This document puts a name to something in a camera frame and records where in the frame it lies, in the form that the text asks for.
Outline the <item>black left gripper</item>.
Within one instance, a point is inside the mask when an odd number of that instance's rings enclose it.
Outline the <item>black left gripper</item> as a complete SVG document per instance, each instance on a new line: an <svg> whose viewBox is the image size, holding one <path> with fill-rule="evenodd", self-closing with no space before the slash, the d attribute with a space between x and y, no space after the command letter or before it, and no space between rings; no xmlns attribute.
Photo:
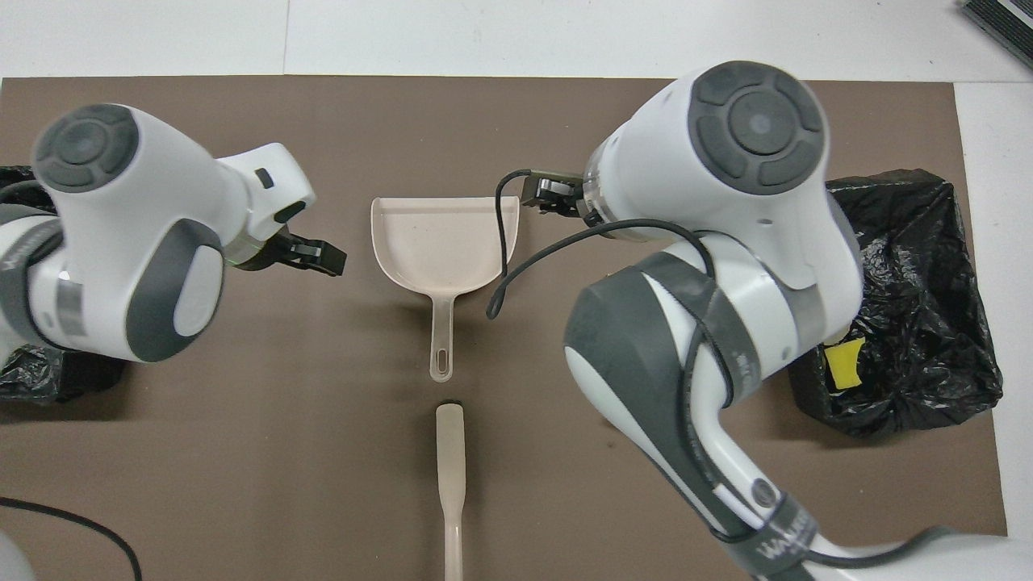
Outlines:
<svg viewBox="0 0 1033 581"><path fill-rule="evenodd" d="M303 267L299 264L303 253ZM344 273L347 253L340 248L326 246L325 241L310 240L291 232L277 232L263 242L261 249L253 257L237 265L239 270L258 271L274 264L287 265L298 270L313 270L331 277Z"/></svg>

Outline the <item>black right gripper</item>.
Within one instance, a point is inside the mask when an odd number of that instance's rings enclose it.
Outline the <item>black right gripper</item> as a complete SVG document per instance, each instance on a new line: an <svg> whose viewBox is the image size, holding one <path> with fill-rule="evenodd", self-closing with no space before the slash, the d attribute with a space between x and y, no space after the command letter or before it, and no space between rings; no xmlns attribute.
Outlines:
<svg viewBox="0 0 1033 581"><path fill-rule="evenodd" d="M562 217L578 217L583 222L602 222L597 210L591 209L584 197L584 179L570 173L534 170L524 177L521 185L523 205L539 213L555 213Z"/></svg>

